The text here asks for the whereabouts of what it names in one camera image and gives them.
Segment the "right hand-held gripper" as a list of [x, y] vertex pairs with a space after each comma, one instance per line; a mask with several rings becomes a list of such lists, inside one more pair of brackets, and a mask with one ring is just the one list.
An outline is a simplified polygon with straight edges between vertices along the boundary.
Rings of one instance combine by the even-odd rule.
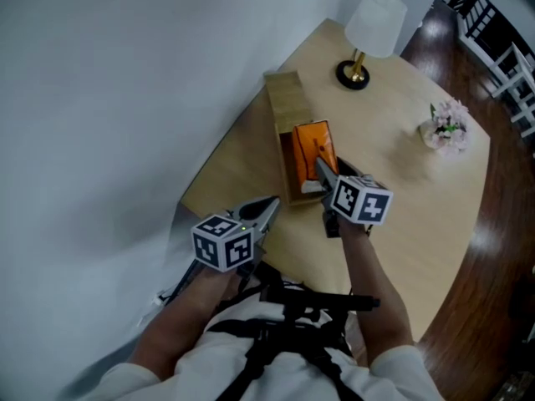
[[339, 237], [339, 221], [343, 217], [353, 224], [380, 226], [384, 223], [394, 193], [362, 172], [347, 160], [337, 158], [338, 175], [322, 158], [315, 160], [315, 171], [324, 198], [323, 222], [328, 238]]

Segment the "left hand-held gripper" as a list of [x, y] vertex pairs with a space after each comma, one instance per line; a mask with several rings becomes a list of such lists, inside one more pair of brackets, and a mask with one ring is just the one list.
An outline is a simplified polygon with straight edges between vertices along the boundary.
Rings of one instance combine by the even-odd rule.
[[229, 211], [211, 214], [191, 228], [195, 259], [213, 270], [248, 277], [260, 264], [264, 237], [281, 208], [277, 195], [247, 200]]

